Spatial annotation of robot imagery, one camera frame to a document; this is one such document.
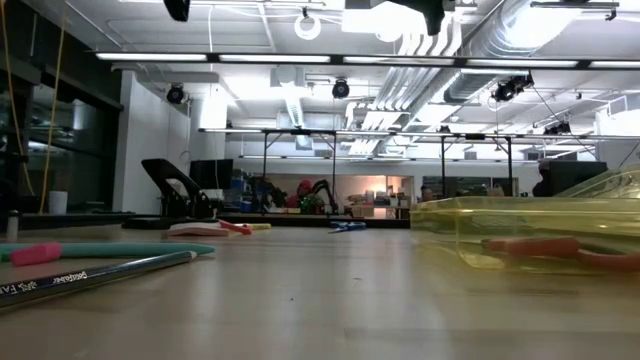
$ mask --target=bottle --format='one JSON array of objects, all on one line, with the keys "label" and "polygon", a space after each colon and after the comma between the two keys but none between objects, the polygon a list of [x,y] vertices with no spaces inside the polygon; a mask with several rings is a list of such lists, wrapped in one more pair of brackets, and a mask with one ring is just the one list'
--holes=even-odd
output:
[{"label": "bottle", "polygon": [[18,241],[18,220],[20,213],[16,210],[9,211],[9,218],[7,220],[7,242],[14,243]]}]

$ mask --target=blue scissors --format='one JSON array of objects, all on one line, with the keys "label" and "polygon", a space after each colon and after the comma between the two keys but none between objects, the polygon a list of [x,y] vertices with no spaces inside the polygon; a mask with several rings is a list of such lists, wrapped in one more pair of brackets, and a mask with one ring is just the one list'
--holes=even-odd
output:
[{"label": "blue scissors", "polygon": [[363,222],[340,222],[340,221],[332,221],[329,223],[329,226],[334,229],[329,231],[329,234],[335,234],[339,232],[345,231],[355,231],[355,230],[366,230],[367,224]]}]

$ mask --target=pencil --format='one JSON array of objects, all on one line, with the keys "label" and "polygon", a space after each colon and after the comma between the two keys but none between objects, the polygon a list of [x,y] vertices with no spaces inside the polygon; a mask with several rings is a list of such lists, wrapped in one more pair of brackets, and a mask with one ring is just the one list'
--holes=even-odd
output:
[{"label": "pencil", "polygon": [[53,276],[0,285],[0,308],[19,305],[45,296],[76,291],[108,281],[142,274],[193,260],[193,251],[155,256],[123,264],[76,270]]}]

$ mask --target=wooden table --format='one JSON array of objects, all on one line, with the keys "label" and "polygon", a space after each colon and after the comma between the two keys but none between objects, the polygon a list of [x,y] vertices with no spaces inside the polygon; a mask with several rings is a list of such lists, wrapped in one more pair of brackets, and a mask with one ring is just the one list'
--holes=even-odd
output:
[{"label": "wooden table", "polygon": [[[21,241],[159,241],[117,227]],[[472,270],[407,230],[199,238],[191,264],[0,313],[2,359],[637,359],[640,279]],[[113,263],[63,260],[0,281]]]}]

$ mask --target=pink eraser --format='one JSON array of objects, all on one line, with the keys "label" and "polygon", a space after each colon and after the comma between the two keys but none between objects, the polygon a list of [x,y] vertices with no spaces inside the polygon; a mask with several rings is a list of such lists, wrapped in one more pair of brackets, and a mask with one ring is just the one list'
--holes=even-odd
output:
[{"label": "pink eraser", "polygon": [[9,255],[9,259],[13,266],[26,266],[55,261],[60,258],[60,255],[62,255],[62,245],[50,242],[14,250]]}]

